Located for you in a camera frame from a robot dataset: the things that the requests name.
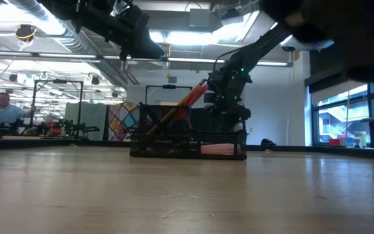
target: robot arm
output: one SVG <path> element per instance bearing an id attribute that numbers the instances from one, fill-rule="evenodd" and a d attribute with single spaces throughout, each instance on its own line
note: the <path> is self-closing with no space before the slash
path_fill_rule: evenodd
<path id="1" fill-rule="evenodd" d="M 71 20 L 79 33 L 82 27 L 121 46 L 119 57 L 160 59 L 164 51 L 149 37 L 149 16 L 132 4 L 131 0 L 38 0 L 61 20 Z M 116 4 L 123 10 L 111 16 Z"/>

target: ceiling pipe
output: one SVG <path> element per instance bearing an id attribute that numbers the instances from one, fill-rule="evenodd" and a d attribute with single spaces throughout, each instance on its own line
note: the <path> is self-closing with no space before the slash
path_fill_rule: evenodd
<path id="1" fill-rule="evenodd" d="M 55 39 L 59 44 L 70 50 L 72 53 L 80 54 L 98 54 L 99 51 L 92 45 L 89 39 L 83 37 L 81 34 L 77 34 L 63 21 L 57 19 L 47 9 L 38 4 L 35 0 L 5 0 L 8 4 L 11 4 L 18 9 L 22 10 L 26 14 L 33 15 L 38 20 L 38 27 L 47 34 L 53 34 L 53 31 L 63 32 L 59 33 L 62 36 L 69 38 L 58 38 Z M 116 75 L 116 71 L 110 67 L 105 61 L 93 64 L 101 72 L 105 73 L 105 77 L 113 85 L 126 87 L 128 80 L 121 74 Z"/>

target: ceiling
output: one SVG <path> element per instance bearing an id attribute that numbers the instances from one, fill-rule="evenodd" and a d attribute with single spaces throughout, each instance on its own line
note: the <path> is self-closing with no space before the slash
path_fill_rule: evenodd
<path id="1" fill-rule="evenodd" d="M 33 1 L 24 0 L 24 3 L 33 3 Z M 44 14 L 49 20 L 42 22 L 37 14 L 32 14 L 11 4 L 21 1 L 5 0 L 0 2 L 10 3 L 0 4 L 0 51 L 20 50 L 24 43 L 15 37 L 14 31 L 20 24 L 26 23 L 36 25 L 40 30 L 32 43 L 22 48 L 25 52 L 98 55 L 118 55 L 120 53 L 118 45 L 105 42 L 103 37 L 92 31 L 83 29 L 79 35 L 74 34 L 73 27 L 68 22 L 58 21 L 48 11 L 44 11 Z M 150 15 L 151 38 L 159 42 L 167 56 L 174 58 L 215 59 L 224 52 L 256 41 L 274 24 L 274 21 L 263 12 L 256 12 L 258 10 L 257 1 L 135 0 L 134 3 Z M 231 7 L 238 8 L 239 12 L 245 16 L 244 21 L 234 26 L 221 27 L 220 17 L 226 9 Z M 190 14 L 200 8 L 211 12 L 208 27 L 205 29 L 190 26 Z M 63 28 L 68 28 L 69 31 L 66 32 L 69 32 L 69 34 L 65 32 L 65 34 L 59 36 L 64 32 Z M 186 32 L 190 33 L 189 37 L 185 34 L 183 36 L 183 33 Z M 209 41 L 204 42 L 205 39 L 198 38 L 198 36 L 209 38 Z M 71 47 L 73 45 L 67 45 L 68 40 L 71 40 L 69 38 L 77 38 L 79 48 L 76 49 Z M 130 61 L 128 64 L 123 64 L 120 60 L 102 60 L 99 62 L 75 59 L 45 60 L 42 58 L 33 59 L 32 57 L 16 58 L 16 61 L 12 62 L 13 58 L 0 57 L 0 92 L 12 88 L 14 96 L 17 96 L 18 100 L 23 98 L 24 102 L 29 102 L 27 98 L 32 96 L 30 89 L 33 86 L 33 79 L 40 79 L 41 77 L 47 80 L 57 78 L 69 81 L 84 81 L 83 99 L 119 102 L 125 99 L 125 88 L 127 86 L 163 85 L 167 83 L 167 74 L 177 77 L 177 85 L 193 86 L 201 79 L 207 78 L 209 71 L 212 69 L 211 64 L 201 62 Z M 268 53 L 263 60 L 289 62 L 289 54 L 278 46 Z M 16 73 L 20 73 L 22 77 L 26 76 L 26 81 L 24 83 L 9 81 L 10 75 Z M 99 77 L 99 85 L 91 84 L 90 79 L 93 76 Z M 47 85 L 54 90 L 62 89 L 63 98 L 76 99 L 79 96 L 79 93 L 73 90 L 76 87 L 72 84 Z M 50 88 L 42 88 L 37 97 L 55 97 L 55 95 L 50 94 Z M 118 98 L 112 98 L 113 90 L 119 91 Z"/>

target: glass window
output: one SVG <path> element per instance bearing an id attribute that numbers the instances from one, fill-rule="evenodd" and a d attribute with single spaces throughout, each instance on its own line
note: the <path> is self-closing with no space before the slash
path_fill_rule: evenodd
<path id="1" fill-rule="evenodd" d="M 319 141 L 328 143 L 330 139 L 345 137 L 347 111 L 349 117 L 347 121 L 347 137 L 355 137 L 356 133 L 366 132 L 366 142 L 370 142 L 368 123 L 360 122 L 363 118 L 369 118 L 369 107 L 367 101 L 350 103 L 338 107 L 331 107 L 319 110 L 318 126 Z"/>
<path id="2" fill-rule="evenodd" d="M 364 98 L 366 99 L 367 94 L 368 94 L 368 85 L 367 84 L 359 86 L 357 88 L 350 89 L 350 98 L 357 98 L 357 97 L 364 96 Z M 335 103 L 337 101 L 347 100 L 348 95 L 349 95 L 349 92 L 347 92 L 347 91 L 342 92 L 341 94 L 338 94 L 337 96 L 330 97 L 326 100 L 320 101 L 318 103 L 318 106 L 320 107 L 322 105 Z"/>

